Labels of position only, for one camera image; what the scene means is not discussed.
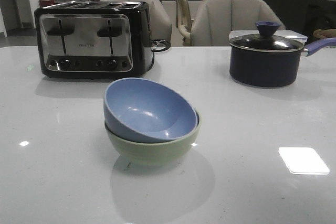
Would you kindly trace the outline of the blue bowl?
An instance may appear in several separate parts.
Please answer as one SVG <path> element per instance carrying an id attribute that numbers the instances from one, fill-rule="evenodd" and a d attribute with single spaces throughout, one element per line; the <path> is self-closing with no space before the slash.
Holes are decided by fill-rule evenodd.
<path id="1" fill-rule="evenodd" d="M 180 94 L 142 78 L 110 83 L 104 92 L 103 111 L 112 133 L 138 143 L 177 140 L 198 124 L 194 108 Z"/>

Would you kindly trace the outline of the green bowl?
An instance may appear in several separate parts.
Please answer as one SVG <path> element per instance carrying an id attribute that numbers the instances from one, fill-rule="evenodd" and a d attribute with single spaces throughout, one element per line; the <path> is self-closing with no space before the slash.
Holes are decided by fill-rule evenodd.
<path id="1" fill-rule="evenodd" d="M 139 165 L 161 166 L 181 158 L 192 148 L 202 124 L 202 117 L 198 111 L 196 115 L 198 117 L 197 127 L 186 136 L 169 142 L 132 142 L 116 136 L 107 125 L 105 129 L 114 149 L 122 157 Z"/>

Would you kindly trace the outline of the beige chair left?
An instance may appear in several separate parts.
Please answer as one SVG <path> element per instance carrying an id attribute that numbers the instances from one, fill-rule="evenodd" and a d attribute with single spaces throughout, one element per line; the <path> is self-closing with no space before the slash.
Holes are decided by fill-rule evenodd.
<path id="1" fill-rule="evenodd" d="M 171 42 L 172 23 L 159 0 L 101 0 L 103 2 L 146 2 L 149 5 L 151 39 Z"/>

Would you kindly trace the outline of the beige plastic chair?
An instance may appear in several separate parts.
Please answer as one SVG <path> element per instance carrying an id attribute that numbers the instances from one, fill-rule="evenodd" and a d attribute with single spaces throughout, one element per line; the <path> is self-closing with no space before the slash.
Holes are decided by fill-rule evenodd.
<path id="1" fill-rule="evenodd" d="M 182 45 L 191 46 L 191 28 L 193 19 L 191 18 L 190 7 L 187 0 L 175 0 L 176 2 L 176 22 L 175 26 L 182 35 Z"/>

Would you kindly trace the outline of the beige chair right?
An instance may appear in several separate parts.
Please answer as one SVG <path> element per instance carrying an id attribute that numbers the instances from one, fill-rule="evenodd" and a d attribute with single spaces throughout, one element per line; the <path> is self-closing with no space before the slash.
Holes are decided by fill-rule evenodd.
<path id="1" fill-rule="evenodd" d="M 191 28 L 192 46 L 228 46 L 233 30 L 255 30 L 255 22 L 278 22 L 286 27 L 263 0 L 204 0 Z"/>

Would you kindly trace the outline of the dark blue saucepan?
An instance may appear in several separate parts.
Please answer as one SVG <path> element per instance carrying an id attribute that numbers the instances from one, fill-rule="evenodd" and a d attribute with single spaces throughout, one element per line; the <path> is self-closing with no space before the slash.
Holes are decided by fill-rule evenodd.
<path id="1" fill-rule="evenodd" d="M 335 38 L 321 39 L 295 52 L 259 52 L 232 47 L 229 73 L 235 80 L 257 87 L 284 87 L 297 77 L 300 58 L 334 46 Z"/>

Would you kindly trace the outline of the black and chrome toaster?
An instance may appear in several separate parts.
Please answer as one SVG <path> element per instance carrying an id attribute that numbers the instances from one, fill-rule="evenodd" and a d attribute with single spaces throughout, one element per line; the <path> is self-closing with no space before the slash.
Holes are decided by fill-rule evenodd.
<path id="1" fill-rule="evenodd" d="M 139 77 L 154 64 L 145 2 L 69 1 L 35 10 L 41 71 L 51 78 Z"/>

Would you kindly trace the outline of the glass pot lid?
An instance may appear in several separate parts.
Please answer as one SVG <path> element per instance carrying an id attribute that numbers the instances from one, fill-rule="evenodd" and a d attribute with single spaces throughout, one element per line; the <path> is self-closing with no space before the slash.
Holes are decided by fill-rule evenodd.
<path id="1" fill-rule="evenodd" d="M 229 44 L 239 49 L 259 52 L 295 52 L 303 49 L 303 44 L 293 39 L 275 35 L 280 27 L 277 22 L 256 22 L 258 33 L 237 36 Z"/>

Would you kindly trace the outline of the red trash bin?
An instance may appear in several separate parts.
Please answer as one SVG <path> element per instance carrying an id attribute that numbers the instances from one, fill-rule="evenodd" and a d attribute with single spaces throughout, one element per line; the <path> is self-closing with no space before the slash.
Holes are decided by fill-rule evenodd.
<path id="1" fill-rule="evenodd" d="M 39 0 L 39 7 L 47 7 L 53 5 L 55 2 L 54 0 Z"/>

